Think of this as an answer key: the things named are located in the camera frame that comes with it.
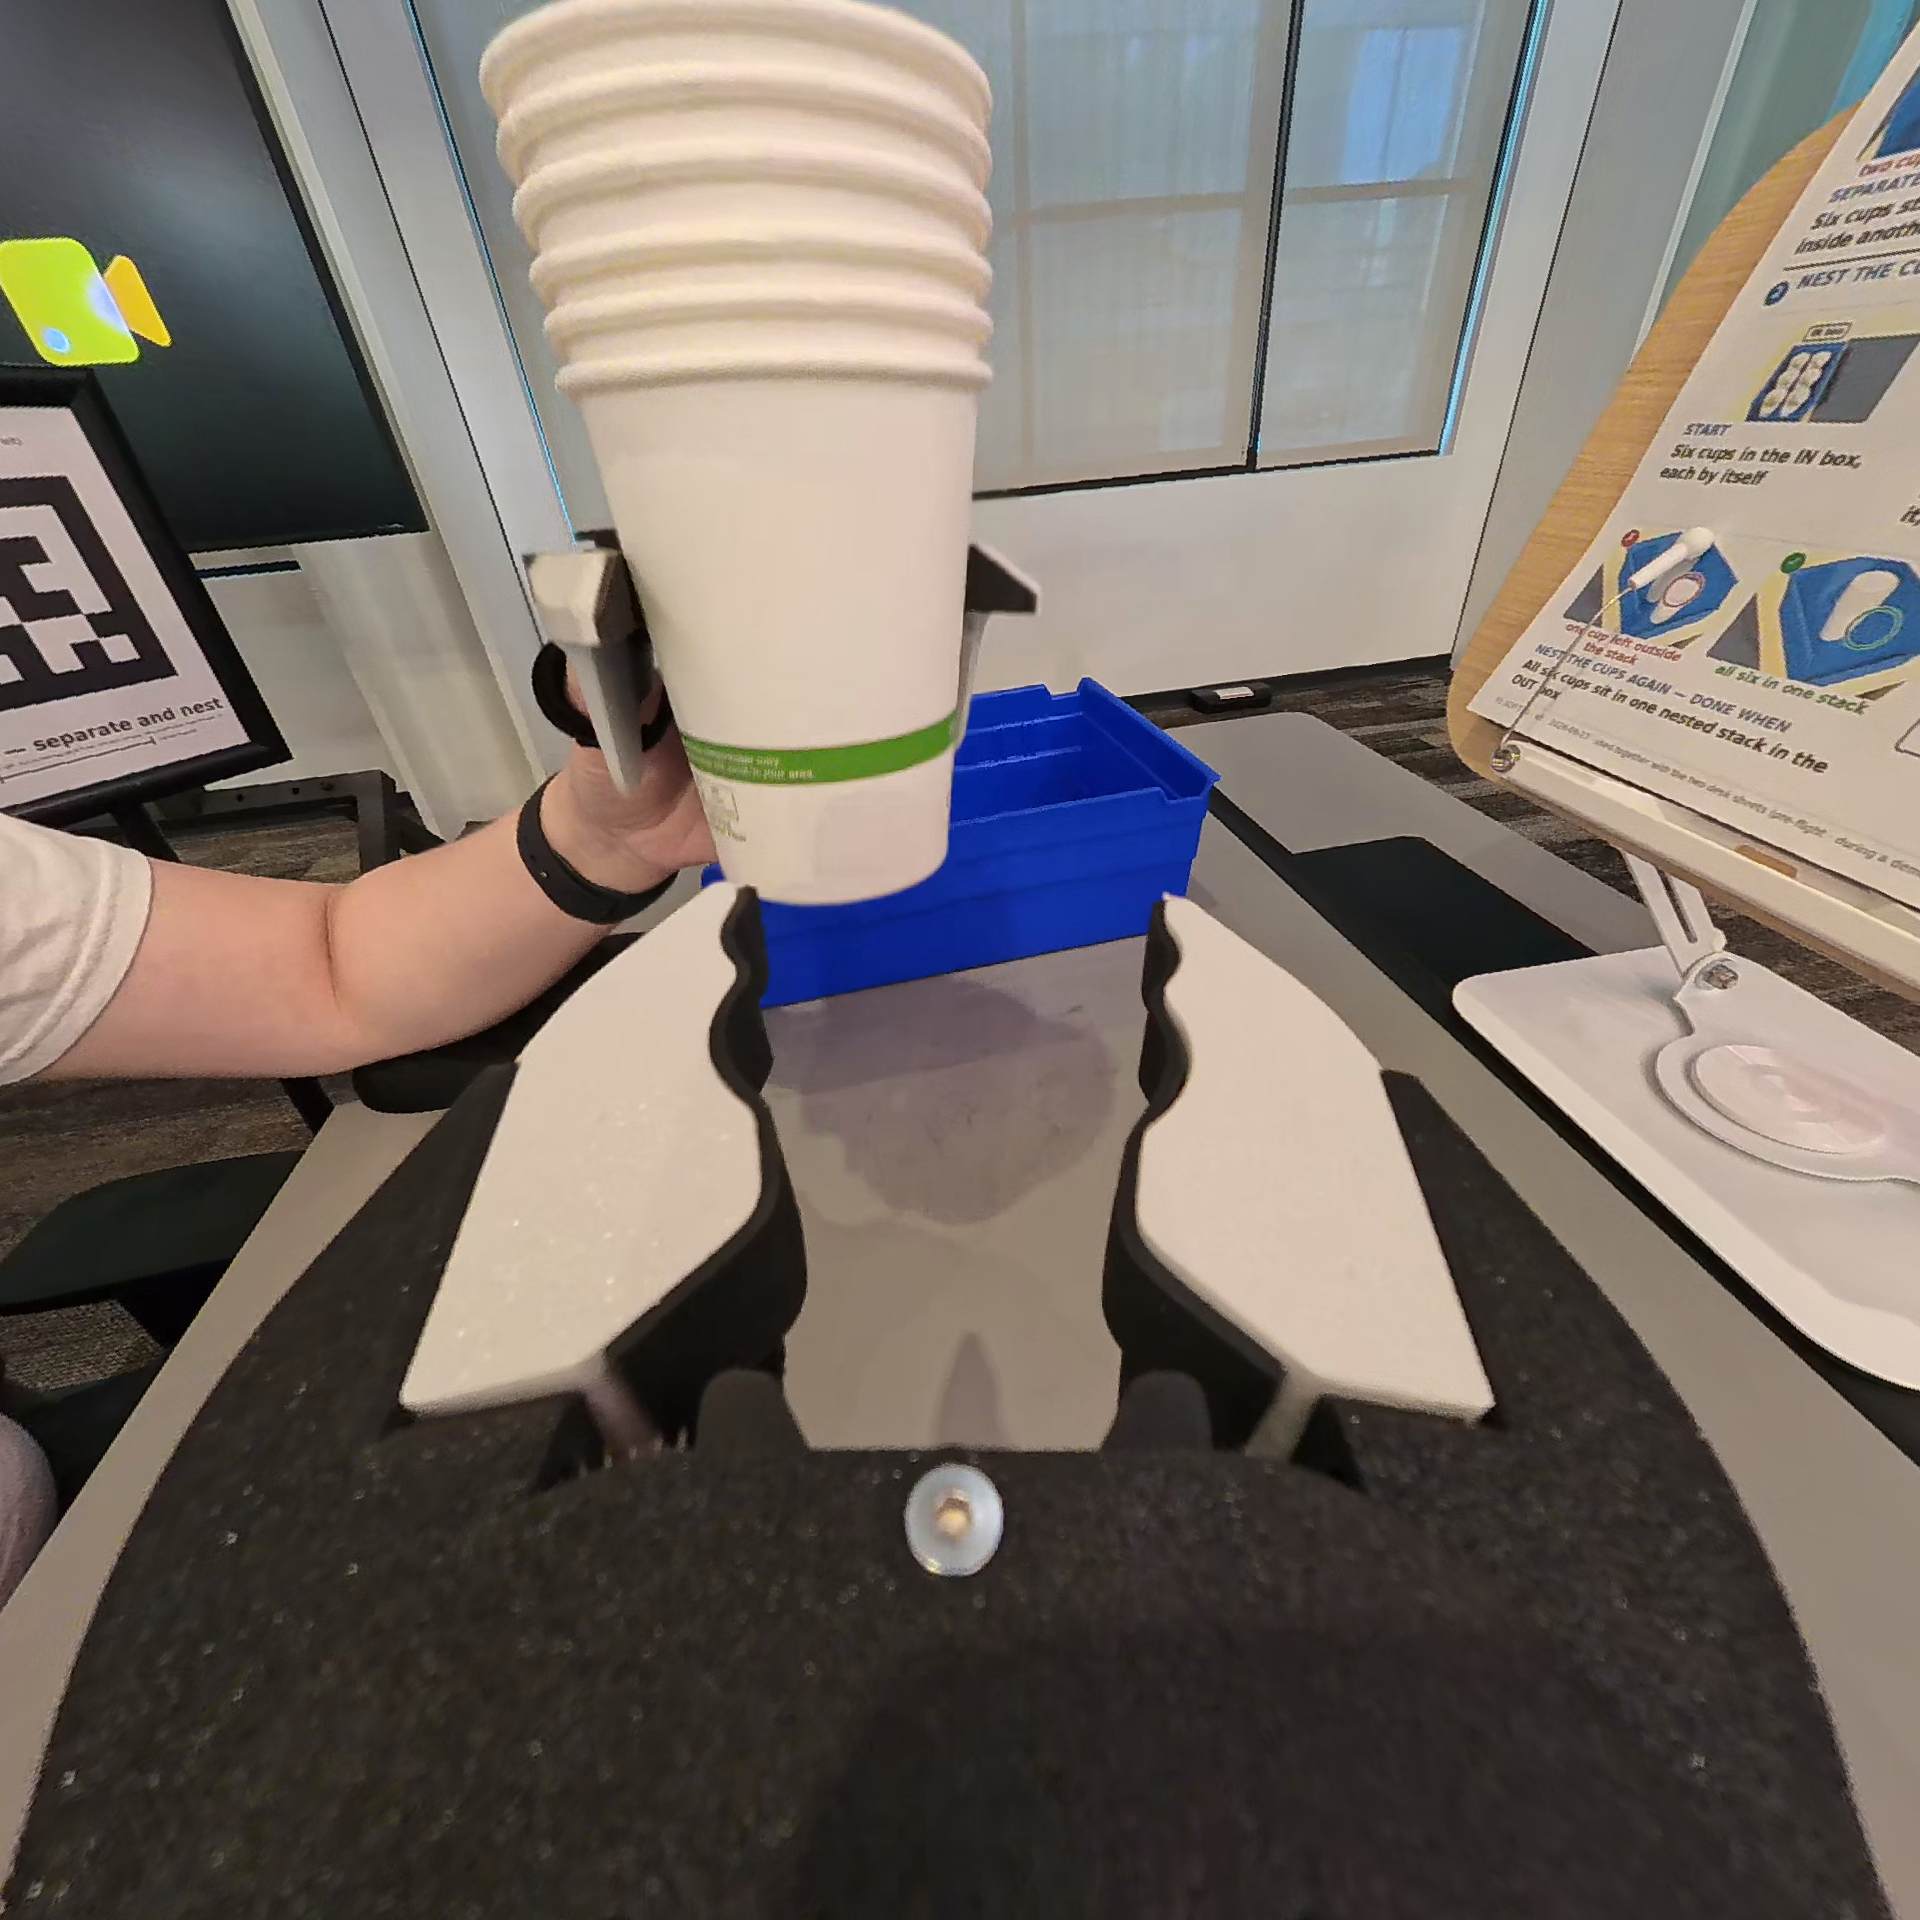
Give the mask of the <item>black framed marker sign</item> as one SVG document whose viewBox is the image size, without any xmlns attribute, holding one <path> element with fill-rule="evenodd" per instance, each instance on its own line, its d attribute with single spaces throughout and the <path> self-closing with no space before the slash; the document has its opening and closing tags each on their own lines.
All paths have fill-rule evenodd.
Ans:
<svg viewBox="0 0 1920 1920">
<path fill-rule="evenodd" d="M 3 813 L 67 826 L 290 762 L 91 371 L 3 369 Z"/>
</svg>

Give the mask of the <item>yellow green sticker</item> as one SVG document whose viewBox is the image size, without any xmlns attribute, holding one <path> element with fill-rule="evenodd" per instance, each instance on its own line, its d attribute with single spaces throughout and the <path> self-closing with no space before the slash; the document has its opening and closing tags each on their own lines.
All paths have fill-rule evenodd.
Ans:
<svg viewBox="0 0 1920 1920">
<path fill-rule="evenodd" d="M 103 269 L 78 238 L 7 238 L 3 297 L 49 366 L 131 366 L 172 346 L 141 269 L 128 255 Z"/>
</svg>

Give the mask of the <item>person's left hand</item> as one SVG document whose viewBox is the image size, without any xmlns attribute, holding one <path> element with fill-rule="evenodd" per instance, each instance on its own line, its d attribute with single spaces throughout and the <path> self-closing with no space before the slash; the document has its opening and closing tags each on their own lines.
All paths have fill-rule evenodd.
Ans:
<svg viewBox="0 0 1920 1920">
<path fill-rule="evenodd" d="M 598 749 L 577 749 L 549 781 L 538 816 L 549 845 L 586 882 L 622 895 L 718 859 L 675 729 L 645 751 L 634 793 L 618 790 Z"/>
</svg>

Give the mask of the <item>blue plastic bin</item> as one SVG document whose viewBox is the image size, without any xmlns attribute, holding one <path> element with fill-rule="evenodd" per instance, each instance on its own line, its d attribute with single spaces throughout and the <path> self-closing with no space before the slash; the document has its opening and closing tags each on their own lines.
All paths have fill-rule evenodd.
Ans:
<svg viewBox="0 0 1920 1920">
<path fill-rule="evenodd" d="M 1110 690 L 982 692 L 966 729 L 954 724 L 829 749 L 692 749 L 696 771 L 723 776 L 732 828 L 771 793 L 860 811 L 948 799 L 943 864 L 919 885 L 760 904 L 765 1005 L 1127 941 L 1161 899 L 1188 892 L 1220 775 Z"/>
</svg>

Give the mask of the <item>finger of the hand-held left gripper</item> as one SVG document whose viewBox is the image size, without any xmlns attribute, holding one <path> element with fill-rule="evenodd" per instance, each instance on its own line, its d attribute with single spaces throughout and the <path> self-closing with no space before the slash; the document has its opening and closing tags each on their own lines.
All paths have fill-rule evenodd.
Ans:
<svg viewBox="0 0 1920 1920">
<path fill-rule="evenodd" d="M 528 551 L 525 592 L 538 642 L 564 651 L 611 781 L 634 793 L 640 756 L 673 729 L 673 707 L 627 558 L 622 550 Z"/>
<path fill-rule="evenodd" d="M 994 550 L 971 543 L 964 567 L 964 642 L 972 648 L 994 618 L 1040 609 L 1040 586 Z"/>
</svg>

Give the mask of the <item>stack of nested white cups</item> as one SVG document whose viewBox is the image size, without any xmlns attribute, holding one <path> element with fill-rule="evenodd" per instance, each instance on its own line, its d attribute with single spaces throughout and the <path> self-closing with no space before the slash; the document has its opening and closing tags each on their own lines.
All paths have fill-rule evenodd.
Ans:
<svg viewBox="0 0 1920 1920">
<path fill-rule="evenodd" d="M 549 2 L 477 79 L 724 874 L 914 889 L 971 690 L 982 69 L 878 2 Z"/>
</svg>

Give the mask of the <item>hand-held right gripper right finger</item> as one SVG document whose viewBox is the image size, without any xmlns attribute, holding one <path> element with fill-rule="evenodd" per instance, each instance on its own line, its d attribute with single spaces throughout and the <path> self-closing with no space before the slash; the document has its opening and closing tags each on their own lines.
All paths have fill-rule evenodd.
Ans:
<svg viewBox="0 0 1920 1920">
<path fill-rule="evenodd" d="M 1286 1460 L 1335 1405 L 1481 1426 L 1496 1388 L 1376 1056 L 1188 899 L 1154 907 L 1141 1000 L 1107 1442 Z"/>
</svg>

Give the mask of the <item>person's left forearm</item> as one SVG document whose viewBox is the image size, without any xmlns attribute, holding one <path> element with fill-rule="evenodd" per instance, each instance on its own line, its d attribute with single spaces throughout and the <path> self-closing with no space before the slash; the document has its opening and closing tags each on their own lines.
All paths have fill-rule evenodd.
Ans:
<svg viewBox="0 0 1920 1920">
<path fill-rule="evenodd" d="M 495 823 L 356 882 L 150 864 L 148 924 L 73 1076 L 324 1076 L 514 1015 L 605 932 Z"/>
</svg>

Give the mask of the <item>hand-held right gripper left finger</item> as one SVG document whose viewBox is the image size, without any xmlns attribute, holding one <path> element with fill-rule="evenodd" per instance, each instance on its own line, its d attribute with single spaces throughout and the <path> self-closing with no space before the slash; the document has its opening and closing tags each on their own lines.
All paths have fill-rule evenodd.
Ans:
<svg viewBox="0 0 1920 1920">
<path fill-rule="evenodd" d="M 611 1455 L 692 1445 L 778 1372 L 803 1221 L 765 1086 L 754 889 L 708 885 L 517 1059 L 399 1390 L 422 1421 L 576 1396 Z"/>
</svg>

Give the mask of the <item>wooden instruction board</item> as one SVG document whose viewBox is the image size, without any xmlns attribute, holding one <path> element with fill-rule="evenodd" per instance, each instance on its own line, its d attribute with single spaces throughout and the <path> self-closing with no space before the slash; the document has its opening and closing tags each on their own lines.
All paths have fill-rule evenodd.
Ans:
<svg viewBox="0 0 1920 1920">
<path fill-rule="evenodd" d="M 1447 729 L 1477 775 L 1917 1000 L 1917 33 L 1694 255 Z"/>
</svg>

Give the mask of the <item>large dark wall screen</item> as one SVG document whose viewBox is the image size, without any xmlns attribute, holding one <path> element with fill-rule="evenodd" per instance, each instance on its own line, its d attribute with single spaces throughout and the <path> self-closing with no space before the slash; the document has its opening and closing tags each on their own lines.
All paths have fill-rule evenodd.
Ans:
<svg viewBox="0 0 1920 1920">
<path fill-rule="evenodd" d="M 3 2 L 3 238 L 128 255 L 172 332 L 91 371 L 191 551 L 426 533 L 227 2 Z"/>
</svg>

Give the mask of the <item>black wristband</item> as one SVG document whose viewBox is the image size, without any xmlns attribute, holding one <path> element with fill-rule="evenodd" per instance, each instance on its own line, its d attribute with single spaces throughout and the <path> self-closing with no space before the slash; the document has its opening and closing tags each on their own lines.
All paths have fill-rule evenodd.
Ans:
<svg viewBox="0 0 1920 1920">
<path fill-rule="evenodd" d="M 544 826 L 544 799 L 557 776 L 544 781 L 538 790 L 517 811 L 517 852 L 544 899 L 564 918 L 598 926 L 618 926 L 640 912 L 652 907 L 681 874 L 671 873 L 645 892 L 608 889 L 583 874 L 564 852 L 558 852 Z"/>
</svg>

